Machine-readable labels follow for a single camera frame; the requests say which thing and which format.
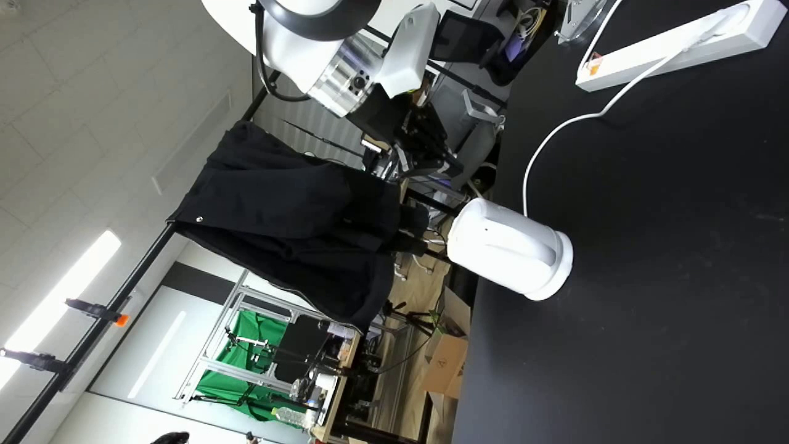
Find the grey chair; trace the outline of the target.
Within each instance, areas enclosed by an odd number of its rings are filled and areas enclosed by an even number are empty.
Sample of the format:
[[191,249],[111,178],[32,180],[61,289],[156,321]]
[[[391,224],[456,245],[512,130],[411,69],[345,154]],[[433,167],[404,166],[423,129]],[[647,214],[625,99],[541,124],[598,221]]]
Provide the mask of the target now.
[[457,160],[462,164],[463,170],[451,179],[452,189],[461,189],[481,168],[505,126],[505,115],[472,99],[467,89],[462,91],[462,98],[465,115],[472,119],[475,126],[457,152]]

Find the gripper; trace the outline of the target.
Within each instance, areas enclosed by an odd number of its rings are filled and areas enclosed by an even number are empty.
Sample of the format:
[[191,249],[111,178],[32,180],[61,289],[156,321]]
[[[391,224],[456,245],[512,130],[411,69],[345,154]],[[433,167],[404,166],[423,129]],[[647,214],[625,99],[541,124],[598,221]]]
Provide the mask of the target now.
[[[412,108],[412,129],[403,129]],[[446,132],[432,106],[412,107],[412,94],[394,98],[386,92],[371,92],[347,120],[376,141],[394,146],[398,174],[402,179],[442,173],[453,178],[463,164],[446,146]]]

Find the dark monitor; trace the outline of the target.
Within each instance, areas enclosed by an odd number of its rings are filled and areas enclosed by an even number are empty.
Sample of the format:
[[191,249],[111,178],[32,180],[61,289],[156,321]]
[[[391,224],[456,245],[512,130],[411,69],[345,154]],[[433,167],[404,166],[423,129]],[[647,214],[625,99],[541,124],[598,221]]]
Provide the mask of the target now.
[[448,10],[436,29],[428,58],[439,62],[471,63],[485,68],[504,43],[493,23]]

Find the white electric kettle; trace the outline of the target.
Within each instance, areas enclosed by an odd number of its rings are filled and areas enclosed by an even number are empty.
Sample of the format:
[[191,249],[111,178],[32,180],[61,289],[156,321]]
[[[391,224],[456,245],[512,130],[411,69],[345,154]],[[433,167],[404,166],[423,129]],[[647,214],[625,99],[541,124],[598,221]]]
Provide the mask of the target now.
[[536,302],[555,295],[573,267],[566,234],[486,199],[460,211],[446,240],[455,264]]

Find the white power strip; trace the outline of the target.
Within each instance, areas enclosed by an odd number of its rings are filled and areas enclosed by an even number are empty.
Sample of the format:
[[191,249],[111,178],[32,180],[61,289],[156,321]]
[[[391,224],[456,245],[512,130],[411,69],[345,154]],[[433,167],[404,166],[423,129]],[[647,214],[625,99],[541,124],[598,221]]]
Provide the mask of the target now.
[[667,56],[671,60],[651,76],[764,49],[786,14],[787,8],[780,0],[744,0],[592,58],[578,70],[575,85],[586,92],[595,92],[626,84]]

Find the cardboard box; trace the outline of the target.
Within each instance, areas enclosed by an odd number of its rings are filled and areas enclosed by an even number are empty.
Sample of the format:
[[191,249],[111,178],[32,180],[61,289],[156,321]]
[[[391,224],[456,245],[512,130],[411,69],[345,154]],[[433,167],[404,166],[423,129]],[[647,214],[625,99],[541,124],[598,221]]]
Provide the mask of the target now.
[[426,349],[427,370],[422,380],[423,390],[459,399],[467,351],[466,337],[434,335]]

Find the wooden table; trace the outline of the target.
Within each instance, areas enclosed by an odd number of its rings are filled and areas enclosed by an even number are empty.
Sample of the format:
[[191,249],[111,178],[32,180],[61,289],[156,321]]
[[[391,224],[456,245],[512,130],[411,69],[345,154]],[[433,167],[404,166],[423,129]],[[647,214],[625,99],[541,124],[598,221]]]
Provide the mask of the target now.
[[353,365],[353,358],[355,354],[357,354],[358,346],[362,340],[363,336],[356,332],[353,339],[350,340],[349,345],[341,348],[343,354],[341,354],[341,359],[338,364],[339,375],[337,376],[335,385],[333,385],[333,389],[329,391],[331,396],[326,396],[324,403],[325,408],[322,409],[322,411],[325,410],[324,417],[316,421],[310,429],[310,434],[316,440],[328,442],[332,436],[333,423],[338,416],[341,397],[343,396],[346,383],[349,379],[348,375]]

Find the black tripod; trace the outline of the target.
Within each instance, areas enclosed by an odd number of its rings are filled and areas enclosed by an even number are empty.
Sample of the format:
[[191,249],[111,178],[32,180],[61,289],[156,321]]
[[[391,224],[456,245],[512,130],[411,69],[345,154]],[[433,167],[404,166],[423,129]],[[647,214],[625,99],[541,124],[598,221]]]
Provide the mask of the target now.
[[431,337],[436,332],[436,325],[438,322],[438,314],[434,310],[403,311],[407,305],[406,302],[401,302],[396,305],[392,301],[386,301],[384,304],[381,315],[386,319],[394,319],[400,321],[407,326],[411,326],[415,331]]

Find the black pole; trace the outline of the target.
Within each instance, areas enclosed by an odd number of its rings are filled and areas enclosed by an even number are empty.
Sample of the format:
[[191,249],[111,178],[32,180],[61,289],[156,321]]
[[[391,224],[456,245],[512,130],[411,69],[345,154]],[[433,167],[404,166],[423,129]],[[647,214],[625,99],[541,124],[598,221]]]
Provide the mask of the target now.
[[0,441],[30,444],[45,413],[93,374],[116,331],[131,323],[145,278],[161,280],[181,249],[168,216],[224,129],[264,97],[250,70],[178,142],[121,138],[95,171],[62,195],[70,225],[0,306]]

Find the aluminium frame with green cloth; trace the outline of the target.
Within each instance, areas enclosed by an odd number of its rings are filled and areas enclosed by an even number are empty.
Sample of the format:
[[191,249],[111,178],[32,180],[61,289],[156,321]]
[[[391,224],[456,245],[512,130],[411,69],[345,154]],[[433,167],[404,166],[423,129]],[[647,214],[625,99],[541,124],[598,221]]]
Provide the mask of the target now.
[[[183,404],[203,401],[257,408],[258,403],[251,396],[256,388],[264,387],[271,392],[271,402],[304,411],[313,409],[316,421],[323,419],[326,396],[331,396],[329,391],[339,375],[341,348],[349,345],[357,331],[333,323],[303,303],[254,289],[247,283],[248,274],[248,270],[240,273],[175,399]],[[255,327],[259,327],[260,321],[273,321],[287,325],[288,332],[301,319],[315,321],[321,332],[321,343],[307,352],[298,352],[288,349],[282,341],[274,345],[259,332],[239,334],[235,328],[242,323],[245,313],[255,315]],[[243,382],[242,393],[226,401],[199,390],[200,380],[208,372]]]

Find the black cloth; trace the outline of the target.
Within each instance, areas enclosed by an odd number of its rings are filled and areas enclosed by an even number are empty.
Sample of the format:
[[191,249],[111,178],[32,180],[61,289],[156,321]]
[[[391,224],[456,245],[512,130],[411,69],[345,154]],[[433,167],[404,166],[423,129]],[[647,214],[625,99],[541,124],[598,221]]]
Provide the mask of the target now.
[[425,210],[364,171],[299,154],[238,121],[168,217],[176,233],[366,331],[394,280],[395,254],[423,255]]

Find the clear plastic bottle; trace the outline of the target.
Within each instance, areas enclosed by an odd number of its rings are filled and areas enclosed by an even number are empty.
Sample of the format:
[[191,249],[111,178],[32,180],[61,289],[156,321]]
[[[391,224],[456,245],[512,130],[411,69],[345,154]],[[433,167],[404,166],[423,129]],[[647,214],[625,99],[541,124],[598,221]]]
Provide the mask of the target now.
[[313,409],[298,411],[289,407],[278,407],[273,408],[271,413],[276,417],[277,421],[301,430],[309,430],[315,424],[317,418],[316,411]]

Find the black clamp with orange tip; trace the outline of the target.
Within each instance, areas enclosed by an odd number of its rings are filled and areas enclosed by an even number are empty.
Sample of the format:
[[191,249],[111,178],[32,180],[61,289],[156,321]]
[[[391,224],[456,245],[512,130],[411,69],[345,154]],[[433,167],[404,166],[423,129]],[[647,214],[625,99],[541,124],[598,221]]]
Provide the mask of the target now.
[[121,314],[121,312],[110,310],[104,305],[90,303],[84,300],[67,298],[64,304],[96,320],[107,321],[110,325],[118,327],[125,327],[131,318],[128,314]]

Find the ceiling light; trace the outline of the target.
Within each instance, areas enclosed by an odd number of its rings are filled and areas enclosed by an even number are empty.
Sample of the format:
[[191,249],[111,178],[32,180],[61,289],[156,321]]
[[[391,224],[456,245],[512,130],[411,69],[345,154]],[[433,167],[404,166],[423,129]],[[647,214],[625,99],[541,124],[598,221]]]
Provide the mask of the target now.
[[111,230],[104,231],[6,340],[0,348],[0,390],[22,365],[12,360],[12,354],[36,351],[67,312],[68,298],[79,298],[120,247],[118,236]]

